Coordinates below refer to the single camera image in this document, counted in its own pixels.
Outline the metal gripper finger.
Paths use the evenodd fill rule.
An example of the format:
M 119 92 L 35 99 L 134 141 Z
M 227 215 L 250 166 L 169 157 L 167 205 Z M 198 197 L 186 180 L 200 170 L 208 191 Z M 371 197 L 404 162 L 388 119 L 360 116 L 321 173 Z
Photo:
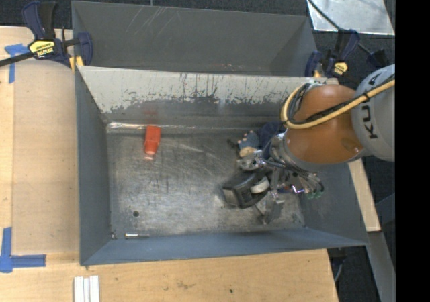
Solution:
M 261 214 L 259 219 L 262 224 L 269 224 L 278 219 L 282 213 L 285 200 L 277 191 L 268 192 L 258 203 L 257 210 Z
M 267 166 L 262 150 L 256 150 L 253 153 L 238 159 L 236 163 L 240 170 L 248 172 L 260 170 Z

